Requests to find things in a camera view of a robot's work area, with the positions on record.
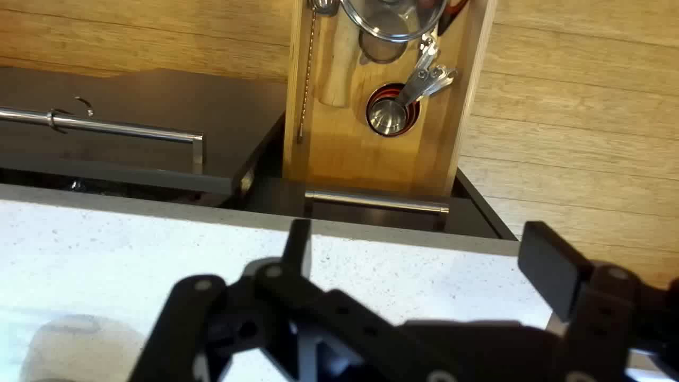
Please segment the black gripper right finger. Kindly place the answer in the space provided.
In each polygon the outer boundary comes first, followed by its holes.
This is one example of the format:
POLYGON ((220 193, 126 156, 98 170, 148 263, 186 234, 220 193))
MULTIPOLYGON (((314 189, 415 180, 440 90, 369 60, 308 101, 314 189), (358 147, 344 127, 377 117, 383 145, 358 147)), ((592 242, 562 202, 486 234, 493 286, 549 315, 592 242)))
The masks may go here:
POLYGON ((595 264, 544 221, 522 232, 519 268, 561 321, 569 321, 595 264))

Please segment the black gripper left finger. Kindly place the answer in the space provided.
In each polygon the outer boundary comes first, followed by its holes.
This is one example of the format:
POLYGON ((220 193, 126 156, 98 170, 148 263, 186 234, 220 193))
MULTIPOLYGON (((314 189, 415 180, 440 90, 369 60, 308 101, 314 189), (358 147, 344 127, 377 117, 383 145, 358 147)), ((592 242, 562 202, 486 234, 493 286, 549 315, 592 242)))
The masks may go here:
POLYGON ((287 273, 308 278, 312 269, 312 223, 296 218, 290 223, 287 243, 283 251, 283 269, 287 273))

